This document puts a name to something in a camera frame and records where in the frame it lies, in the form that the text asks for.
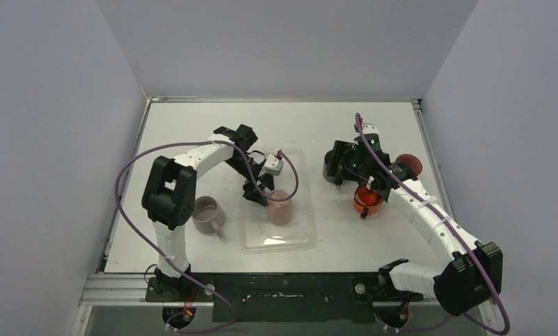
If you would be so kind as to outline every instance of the screw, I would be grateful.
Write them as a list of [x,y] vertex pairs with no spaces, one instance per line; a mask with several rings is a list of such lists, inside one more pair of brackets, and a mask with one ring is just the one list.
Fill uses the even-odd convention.
[[[215,286],[213,286],[212,283],[209,283],[209,284],[207,285],[207,288],[212,289],[213,291],[215,290]],[[213,295],[213,293],[212,293],[210,290],[205,290],[205,291],[204,291],[204,294]]]
[[365,294],[365,285],[362,283],[358,283],[355,285],[355,293],[361,295]]

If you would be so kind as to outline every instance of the white wall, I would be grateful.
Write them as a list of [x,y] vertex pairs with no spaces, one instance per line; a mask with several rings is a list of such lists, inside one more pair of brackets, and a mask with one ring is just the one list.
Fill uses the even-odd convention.
[[93,0],[0,1],[0,335],[65,335],[144,98]]
[[423,101],[460,223],[504,252],[512,335],[558,335],[558,1],[481,0]]
[[423,97],[477,0],[97,0],[147,95]]

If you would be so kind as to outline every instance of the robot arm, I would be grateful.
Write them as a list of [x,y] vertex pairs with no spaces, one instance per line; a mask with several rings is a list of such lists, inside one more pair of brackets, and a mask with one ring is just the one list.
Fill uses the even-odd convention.
[[[431,203],[472,249],[499,293],[503,255],[497,245],[484,245],[466,232],[435,203],[436,198],[425,190],[417,174],[407,164],[391,162],[389,155],[382,151],[377,129],[373,125],[363,123],[363,133],[371,149],[390,172],[414,193],[421,195],[425,201],[415,199],[386,174],[360,138],[355,139],[356,143],[335,141],[333,150],[325,156],[325,178],[336,185],[343,181],[355,181],[360,186],[366,185],[366,190],[377,193],[378,198],[392,204],[405,215],[440,260],[439,267],[416,265],[405,259],[394,261],[379,269],[381,289],[435,297],[442,307],[454,316],[491,298],[491,292],[468,257],[467,251],[444,225],[444,220],[440,220],[426,207]],[[361,214],[361,218],[365,218],[364,215],[367,216],[366,210]]]
[[[142,199],[142,206],[153,221],[157,244],[165,255],[182,271],[190,263],[186,257],[185,223],[194,210],[196,181],[216,165],[226,162],[239,174],[247,178],[244,184],[244,197],[263,206],[267,200],[256,192],[253,181],[248,175],[246,162],[232,146],[215,141],[233,142],[246,152],[258,138],[250,127],[240,125],[236,131],[219,127],[208,138],[211,144],[195,147],[171,159],[160,156],[153,162]],[[248,162],[257,177],[261,189],[274,189],[273,176],[279,175],[282,161],[269,155],[264,162]],[[170,288],[183,288],[186,282],[181,274],[171,268],[160,256],[155,269],[158,283]]]

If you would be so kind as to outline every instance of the metal frame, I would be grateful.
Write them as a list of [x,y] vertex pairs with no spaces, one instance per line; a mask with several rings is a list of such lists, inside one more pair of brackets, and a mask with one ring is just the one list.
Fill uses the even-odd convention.
[[[423,138],[429,161],[433,167],[435,174],[435,182],[438,187],[439,193],[442,197],[442,205],[446,212],[451,216],[452,207],[449,203],[449,198],[446,193],[445,185],[443,182],[442,174],[435,159],[431,141],[428,137],[424,119],[421,111],[421,106],[418,99],[202,99],[198,97],[149,97],[147,99],[141,125],[137,135],[137,140],[134,145],[133,156],[138,153],[139,144],[142,139],[143,131],[145,128],[148,114],[151,109],[151,104],[154,103],[209,103],[209,102],[410,102],[415,112],[417,124]],[[132,168],[128,169],[124,181],[123,190],[126,191],[128,185],[128,176],[131,174]],[[106,245],[104,258],[102,260],[100,272],[103,271],[107,256],[111,249],[113,235],[116,231],[116,223],[119,213],[116,212],[112,218],[111,231],[109,234],[108,244]],[[85,334],[88,326],[89,318],[93,306],[131,306],[131,307],[183,307],[184,302],[146,302],[144,299],[147,289],[147,283],[144,281],[142,274],[90,274],[87,277],[83,294],[74,319],[71,334],[73,336],[81,336]],[[414,305],[439,305],[437,301],[426,298],[423,302],[416,302]],[[398,305],[396,302],[374,302],[374,305],[387,306]],[[190,302],[188,307],[213,307],[212,302]],[[499,321],[494,311],[494,304],[490,301],[479,306],[480,314],[483,321],[492,328],[499,328]]]

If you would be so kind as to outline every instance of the clear plastic tray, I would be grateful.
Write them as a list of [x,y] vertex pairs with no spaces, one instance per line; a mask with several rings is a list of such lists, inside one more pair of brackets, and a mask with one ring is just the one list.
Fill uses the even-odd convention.
[[[261,150],[265,155],[276,150]],[[316,223],[309,195],[305,157],[299,148],[286,148],[283,152],[295,165],[299,176],[299,190],[293,200],[293,217],[285,225],[273,225],[267,219],[266,208],[253,202],[239,207],[239,243],[245,253],[278,252],[311,249],[316,245]],[[280,176],[274,177],[275,190],[291,194],[295,177],[287,162]]]

